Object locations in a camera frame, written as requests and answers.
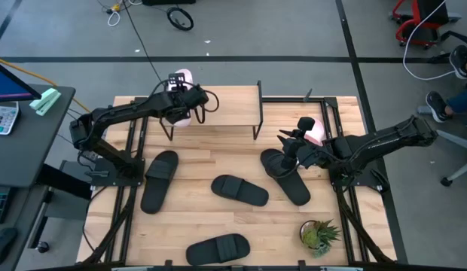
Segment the white cable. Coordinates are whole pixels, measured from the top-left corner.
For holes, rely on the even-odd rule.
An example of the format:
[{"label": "white cable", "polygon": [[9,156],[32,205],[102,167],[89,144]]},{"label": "white cable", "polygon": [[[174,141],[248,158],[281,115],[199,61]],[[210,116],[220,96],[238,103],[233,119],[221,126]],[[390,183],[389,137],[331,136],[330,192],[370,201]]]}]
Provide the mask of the white cable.
[{"label": "white cable", "polygon": [[[117,15],[118,16],[118,21],[116,21],[116,23],[111,23],[111,19],[114,15]],[[120,14],[117,12],[117,11],[113,11],[113,13],[110,15],[110,17],[108,18],[108,25],[109,26],[116,26],[117,24],[119,24],[121,20],[121,16]]]},{"label": "white cable", "polygon": [[128,2],[132,5],[141,5],[143,4],[143,1],[140,1],[139,3],[135,3],[135,0],[128,0]]},{"label": "white cable", "polygon": [[409,39],[407,40],[407,43],[406,43],[406,50],[404,50],[404,57],[402,58],[402,64],[404,65],[404,68],[406,69],[407,72],[409,72],[411,75],[413,75],[414,78],[416,79],[420,79],[420,80],[423,80],[423,81],[430,81],[430,80],[435,80],[435,79],[439,79],[439,78],[442,78],[444,76],[447,76],[447,75],[450,75],[450,74],[453,74],[455,71],[452,71],[452,72],[448,72],[448,73],[445,73],[443,75],[439,75],[439,76],[436,76],[436,77],[433,77],[433,78],[421,78],[421,77],[418,77],[416,76],[413,72],[411,72],[407,66],[406,66],[406,55],[407,55],[407,49],[409,48],[409,42],[411,41],[411,38],[413,37],[415,31],[422,25],[424,24],[424,22],[426,22],[436,11],[438,11],[438,9],[440,9],[444,3],[446,3],[446,0],[444,0],[441,5],[439,5],[439,7],[437,7],[433,12],[431,12],[430,15],[428,15],[427,18],[425,18],[418,26],[416,26],[416,28],[413,30],[413,32],[411,33],[411,35],[409,36]]}]

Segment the concrete floor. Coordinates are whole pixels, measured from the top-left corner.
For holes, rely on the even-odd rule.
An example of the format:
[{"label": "concrete floor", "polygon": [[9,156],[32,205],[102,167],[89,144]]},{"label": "concrete floor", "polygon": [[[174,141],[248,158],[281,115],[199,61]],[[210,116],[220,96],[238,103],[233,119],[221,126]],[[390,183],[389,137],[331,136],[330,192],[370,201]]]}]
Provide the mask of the concrete floor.
[{"label": "concrete floor", "polygon": [[[19,0],[0,1],[0,26]],[[113,0],[102,0],[111,5]],[[396,0],[343,0],[357,56],[402,57],[394,39],[397,25],[387,19]],[[444,26],[467,35],[467,0],[450,0],[450,11],[463,15],[458,23]],[[334,56],[347,57],[339,15],[334,0],[198,0],[185,5],[194,18],[190,32],[180,32],[161,11],[135,6],[130,9],[150,56]],[[76,0],[23,1],[0,39],[0,56],[144,56],[128,20],[121,13],[118,26],[108,27],[108,16],[97,2]],[[451,39],[424,51],[413,46],[409,56],[428,57],[449,52],[459,44]],[[77,98],[89,108],[104,107],[116,95],[146,95],[157,83],[146,62],[25,62],[25,69],[72,86]],[[264,95],[358,96],[350,62],[156,62],[165,78],[177,69],[190,69],[202,84],[254,84],[262,80]],[[438,75],[449,65],[411,64],[423,76]],[[425,95],[436,90],[443,96],[462,91],[465,81],[448,76],[437,81],[418,81],[401,64],[360,64],[372,117],[378,129],[391,126],[416,113]],[[17,74],[28,83],[35,78]],[[467,138],[462,120],[437,124]],[[60,133],[69,137],[66,118]],[[58,138],[47,163],[74,160],[76,151]],[[405,148],[385,157],[392,194],[409,263],[467,268],[467,175],[452,187],[438,181],[467,161],[467,151],[439,139],[430,148]],[[51,251],[26,250],[18,269],[72,264],[76,258],[82,222],[48,222],[43,240]],[[65,238],[67,242],[53,243]]]}]

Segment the keyboard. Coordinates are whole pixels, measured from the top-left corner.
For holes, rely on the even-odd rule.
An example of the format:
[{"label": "keyboard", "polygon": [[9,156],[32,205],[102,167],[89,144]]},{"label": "keyboard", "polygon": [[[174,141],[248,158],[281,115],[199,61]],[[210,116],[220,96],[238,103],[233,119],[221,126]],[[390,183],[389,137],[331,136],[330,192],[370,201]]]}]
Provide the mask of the keyboard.
[{"label": "keyboard", "polygon": [[12,196],[12,187],[0,187],[0,224],[6,217],[6,212],[8,211]]}]

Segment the monitor screen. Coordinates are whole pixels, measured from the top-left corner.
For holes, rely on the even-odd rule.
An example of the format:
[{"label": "monitor screen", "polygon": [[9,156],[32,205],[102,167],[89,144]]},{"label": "monitor screen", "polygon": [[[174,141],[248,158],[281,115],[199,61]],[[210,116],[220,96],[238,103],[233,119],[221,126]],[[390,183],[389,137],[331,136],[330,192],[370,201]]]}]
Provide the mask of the monitor screen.
[{"label": "monitor screen", "polygon": [[39,99],[41,95],[0,65],[0,102]]}]

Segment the shoe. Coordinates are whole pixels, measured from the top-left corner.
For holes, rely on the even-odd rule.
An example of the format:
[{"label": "shoe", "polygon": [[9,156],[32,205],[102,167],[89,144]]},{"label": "shoe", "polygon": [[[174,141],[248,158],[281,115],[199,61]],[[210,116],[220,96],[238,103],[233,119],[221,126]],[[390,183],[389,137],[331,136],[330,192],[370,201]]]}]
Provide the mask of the shoe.
[{"label": "shoe", "polygon": [[450,63],[459,79],[467,79],[465,65],[467,63],[467,48],[464,45],[456,47],[450,55]]},{"label": "shoe", "polygon": [[446,120],[451,119],[451,116],[448,116],[444,109],[446,108],[446,102],[444,102],[443,98],[439,93],[432,91],[426,95],[426,104],[428,104],[429,108],[432,111],[432,117],[436,120],[436,122],[443,123]]}]

